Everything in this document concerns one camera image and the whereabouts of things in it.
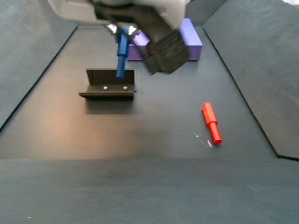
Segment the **black metal stand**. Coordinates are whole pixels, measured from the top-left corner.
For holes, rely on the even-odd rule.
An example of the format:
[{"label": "black metal stand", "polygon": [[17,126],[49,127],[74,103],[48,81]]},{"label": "black metal stand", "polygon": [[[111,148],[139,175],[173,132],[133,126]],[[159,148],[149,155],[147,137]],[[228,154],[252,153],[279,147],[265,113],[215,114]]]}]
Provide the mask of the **black metal stand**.
[{"label": "black metal stand", "polygon": [[88,91],[78,93],[87,99],[135,97],[135,70],[125,70],[125,78],[116,78],[116,69],[88,69]]}]

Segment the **white robot part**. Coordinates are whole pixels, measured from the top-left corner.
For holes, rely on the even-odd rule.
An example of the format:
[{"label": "white robot part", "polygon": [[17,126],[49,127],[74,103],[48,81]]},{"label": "white robot part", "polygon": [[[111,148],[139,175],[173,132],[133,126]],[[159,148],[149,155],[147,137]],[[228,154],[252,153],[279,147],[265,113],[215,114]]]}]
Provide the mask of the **white robot part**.
[{"label": "white robot part", "polygon": [[[56,14],[85,24],[103,25],[108,21],[97,20],[93,5],[88,0],[48,0]],[[167,24],[179,29],[183,22],[185,4],[191,0],[101,0],[104,4],[121,6],[123,4],[139,4],[156,8]]]}]

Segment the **purple box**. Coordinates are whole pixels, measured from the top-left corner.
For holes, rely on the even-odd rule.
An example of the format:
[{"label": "purple box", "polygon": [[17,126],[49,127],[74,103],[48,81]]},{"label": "purple box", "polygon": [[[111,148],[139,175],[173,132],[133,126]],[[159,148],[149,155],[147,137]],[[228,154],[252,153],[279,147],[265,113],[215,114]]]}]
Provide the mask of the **purple box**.
[{"label": "purple box", "polygon": [[[188,46],[191,57],[189,60],[199,60],[201,56],[201,40],[199,38],[199,35],[193,29],[192,21],[185,18],[181,21],[181,37],[184,40],[184,44]],[[144,50],[145,45],[148,43],[147,36],[140,32],[139,35],[135,36],[135,43],[139,45],[139,47]],[[139,61],[143,60],[136,47],[133,45],[129,45],[129,51],[128,51],[128,57],[127,60],[129,61]]]}]

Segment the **gray wall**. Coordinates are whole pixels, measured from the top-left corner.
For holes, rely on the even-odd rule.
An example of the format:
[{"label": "gray wall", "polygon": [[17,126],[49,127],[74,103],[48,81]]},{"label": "gray wall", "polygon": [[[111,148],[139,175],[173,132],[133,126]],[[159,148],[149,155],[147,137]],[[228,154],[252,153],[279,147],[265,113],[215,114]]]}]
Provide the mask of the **gray wall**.
[{"label": "gray wall", "polygon": [[299,158],[297,21],[299,10],[280,0],[228,0],[204,25],[275,151],[292,158]]},{"label": "gray wall", "polygon": [[185,17],[195,25],[203,26],[227,0],[193,0],[187,5]]},{"label": "gray wall", "polygon": [[0,0],[0,128],[38,80],[76,25],[46,0]]}]

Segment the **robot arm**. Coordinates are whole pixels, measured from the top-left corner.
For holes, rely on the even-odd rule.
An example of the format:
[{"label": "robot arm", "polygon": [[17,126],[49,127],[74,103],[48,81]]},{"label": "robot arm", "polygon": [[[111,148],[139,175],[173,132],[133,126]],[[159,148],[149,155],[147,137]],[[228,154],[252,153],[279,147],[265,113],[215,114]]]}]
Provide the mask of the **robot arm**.
[{"label": "robot arm", "polygon": [[62,18],[89,24],[136,25],[149,39],[144,63],[149,72],[172,73],[188,60],[179,28],[189,0],[49,0]]}]

